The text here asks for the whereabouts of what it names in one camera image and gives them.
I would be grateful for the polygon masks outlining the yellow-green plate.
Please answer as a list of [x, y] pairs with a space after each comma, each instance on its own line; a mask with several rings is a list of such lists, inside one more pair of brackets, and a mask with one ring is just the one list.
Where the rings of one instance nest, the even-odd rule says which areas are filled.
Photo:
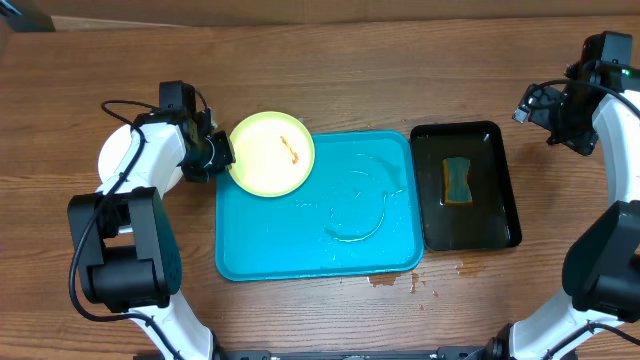
[[279, 197], [300, 187], [315, 161], [309, 130], [295, 117], [265, 111], [242, 120], [230, 135], [235, 162], [230, 175], [246, 192]]

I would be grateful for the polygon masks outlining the white plate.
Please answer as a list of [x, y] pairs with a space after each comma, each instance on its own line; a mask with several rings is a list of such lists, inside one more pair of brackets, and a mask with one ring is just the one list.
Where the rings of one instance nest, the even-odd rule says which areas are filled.
[[[185, 142], [176, 125], [146, 124], [141, 126], [141, 131], [145, 138], [142, 154], [116, 193], [155, 187], [163, 197], [182, 176], [178, 165], [186, 155]], [[109, 136], [98, 158], [102, 184], [96, 189], [97, 193], [106, 194], [113, 187], [133, 159], [139, 143], [139, 134], [129, 125], [123, 125]]]

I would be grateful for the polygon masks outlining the yellow green sponge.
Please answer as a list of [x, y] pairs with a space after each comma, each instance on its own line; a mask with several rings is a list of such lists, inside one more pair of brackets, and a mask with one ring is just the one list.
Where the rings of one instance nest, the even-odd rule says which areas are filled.
[[442, 161], [443, 203], [447, 206], [467, 206], [473, 203], [468, 183], [471, 162], [464, 157]]

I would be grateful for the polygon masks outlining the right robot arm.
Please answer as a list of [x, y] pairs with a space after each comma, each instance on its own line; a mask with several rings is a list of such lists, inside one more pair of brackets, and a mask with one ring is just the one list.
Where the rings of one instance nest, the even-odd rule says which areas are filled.
[[581, 60], [561, 83], [530, 85], [514, 118], [549, 130], [551, 143], [575, 139], [578, 127], [597, 136], [609, 207], [569, 249], [561, 290], [470, 359], [569, 359], [602, 331], [639, 342], [619, 329], [639, 319], [639, 72], [618, 59]]

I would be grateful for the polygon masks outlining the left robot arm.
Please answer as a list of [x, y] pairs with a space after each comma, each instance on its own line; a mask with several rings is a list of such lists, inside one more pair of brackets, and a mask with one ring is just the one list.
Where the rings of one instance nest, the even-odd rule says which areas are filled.
[[225, 358], [181, 292], [180, 251], [163, 197], [180, 178], [207, 183], [232, 161], [210, 109], [154, 109], [116, 130], [99, 155], [101, 185], [67, 208], [75, 310], [94, 322], [134, 322], [164, 359]]

